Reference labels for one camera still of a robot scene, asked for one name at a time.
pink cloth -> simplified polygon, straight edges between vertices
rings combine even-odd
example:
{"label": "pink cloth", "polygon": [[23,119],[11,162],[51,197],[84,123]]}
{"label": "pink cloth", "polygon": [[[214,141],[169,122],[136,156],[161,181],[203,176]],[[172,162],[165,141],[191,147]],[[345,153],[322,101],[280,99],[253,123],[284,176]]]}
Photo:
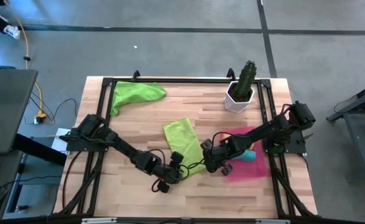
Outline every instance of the pink cloth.
{"label": "pink cloth", "polygon": [[[254,127],[235,128],[222,130],[231,134],[244,134],[253,130]],[[240,160],[228,161],[233,166],[232,172],[226,176],[229,181],[242,181],[252,178],[265,177],[267,175],[267,166],[264,159],[264,150],[262,149],[262,141],[254,143],[253,150],[256,152],[256,160],[253,162],[244,162]]]}

concrete floor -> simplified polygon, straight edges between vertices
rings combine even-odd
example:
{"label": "concrete floor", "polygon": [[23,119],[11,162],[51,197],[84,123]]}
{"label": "concrete floor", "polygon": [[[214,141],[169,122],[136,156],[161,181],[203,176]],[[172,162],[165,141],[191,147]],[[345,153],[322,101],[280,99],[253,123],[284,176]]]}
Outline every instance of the concrete floor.
{"label": "concrete floor", "polygon": [[[256,0],[10,1],[28,24],[117,27],[260,29]],[[365,30],[365,1],[263,0],[268,28]],[[10,21],[8,9],[1,12]],[[270,77],[262,34],[29,31],[31,68],[39,71],[45,103],[55,110],[80,101],[88,75],[223,77],[247,59],[258,77]],[[365,88],[365,36],[271,35],[277,76],[287,78],[294,100],[309,105],[317,122],[307,142],[318,213],[365,222],[365,182],[349,184],[361,169],[343,121],[325,117],[338,102]],[[24,68],[24,42],[0,34],[0,65]],[[37,108],[28,105],[28,123]],[[21,124],[26,136],[47,136],[75,122],[73,105],[59,109],[53,126]]]}

white pot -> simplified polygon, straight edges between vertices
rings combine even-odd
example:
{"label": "white pot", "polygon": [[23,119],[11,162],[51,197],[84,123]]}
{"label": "white pot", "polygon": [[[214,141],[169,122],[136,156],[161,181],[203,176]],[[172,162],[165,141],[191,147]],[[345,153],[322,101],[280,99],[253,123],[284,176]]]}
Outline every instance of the white pot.
{"label": "white pot", "polygon": [[235,113],[240,113],[242,112],[244,109],[246,109],[247,106],[249,106],[249,103],[251,102],[252,100],[252,96],[254,96],[254,89],[251,88],[251,96],[250,96],[250,99],[249,101],[247,102],[235,102],[232,97],[229,95],[228,91],[229,89],[231,88],[231,86],[235,83],[238,83],[238,81],[233,81],[229,84],[229,87],[228,89],[226,90],[226,93],[225,93],[225,108],[227,110],[230,110],[230,111],[233,111]]}

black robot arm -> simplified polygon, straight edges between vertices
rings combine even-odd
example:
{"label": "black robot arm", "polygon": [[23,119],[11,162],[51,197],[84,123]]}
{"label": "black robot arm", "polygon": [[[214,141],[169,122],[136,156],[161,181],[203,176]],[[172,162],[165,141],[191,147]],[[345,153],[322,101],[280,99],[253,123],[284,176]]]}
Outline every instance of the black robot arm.
{"label": "black robot arm", "polygon": [[115,148],[130,158],[131,163],[137,169],[158,177],[160,179],[158,188],[164,193],[169,191],[168,184],[177,184],[182,179],[180,163],[183,156],[181,154],[173,152],[170,164],[166,164],[151,151],[142,151],[132,147],[110,129],[102,117],[95,114],[88,114],[77,128],[72,128],[60,139],[66,141],[68,150],[72,151],[75,149],[100,150],[109,146]]}
{"label": "black robot arm", "polygon": [[215,172],[223,167],[222,173],[228,175],[232,167],[226,161],[240,156],[248,149],[252,143],[263,138],[270,138],[275,146],[286,144],[290,141],[290,134],[295,130],[304,130],[312,127],[315,117],[308,106],[296,101],[289,105],[286,110],[282,110],[272,121],[265,123],[245,134],[232,135],[222,139],[219,146],[213,146],[210,139],[203,141],[204,163],[208,172]]}

wooden table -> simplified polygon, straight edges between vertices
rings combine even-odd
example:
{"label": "wooden table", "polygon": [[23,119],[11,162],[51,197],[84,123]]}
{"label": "wooden table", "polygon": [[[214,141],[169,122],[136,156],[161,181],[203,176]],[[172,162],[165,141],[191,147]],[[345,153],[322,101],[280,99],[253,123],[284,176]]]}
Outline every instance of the wooden table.
{"label": "wooden table", "polygon": [[[96,113],[102,79],[103,77],[87,77],[76,126],[87,114]],[[291,103],[289,86],[283,78],[271,79],[271,83],[275,107],[279,112],[284,103]],[[222,129],[262,124],[257,93],[244,112],[235,114],[224,108],[227,84],[161,85],[167,90],[167,96],[163,100],[122,106],[119,115],[111,118],[110,127],[138,149],[163,150],[167,163],[170,149],[162,128],[164,124],[189,117],[199,141],[212,137]],[[104,108],[107,106],[109,92],[108,88]],[[265,101],[268,116],[271,117],[267,97]],[[81,185],[87,154],[82,152],[71,169],[66,186],[66,203]],[[72,157],[73,155],[68,156],[61,183]],[[150,187],[156,177],[137,170],[128,158],[110,149],[104,159],[95,216],[276,218],[269,163],[267,158],[265,160],[268,175],[260,179],[228,182],[220,170],[214,174],[203,171],[178,185],[172,185],[168,194],[162,194],[151,192]],[[286,161],[292,188],[307,208],[316,213],[305,161],[293,154],[286,154]],[[61,184],[54,212],[62,207],[62,187]],[[91,190],[88,191],[86,207],[90,201]],[[283,190],[281,195],[284,210],[287,212]]]}

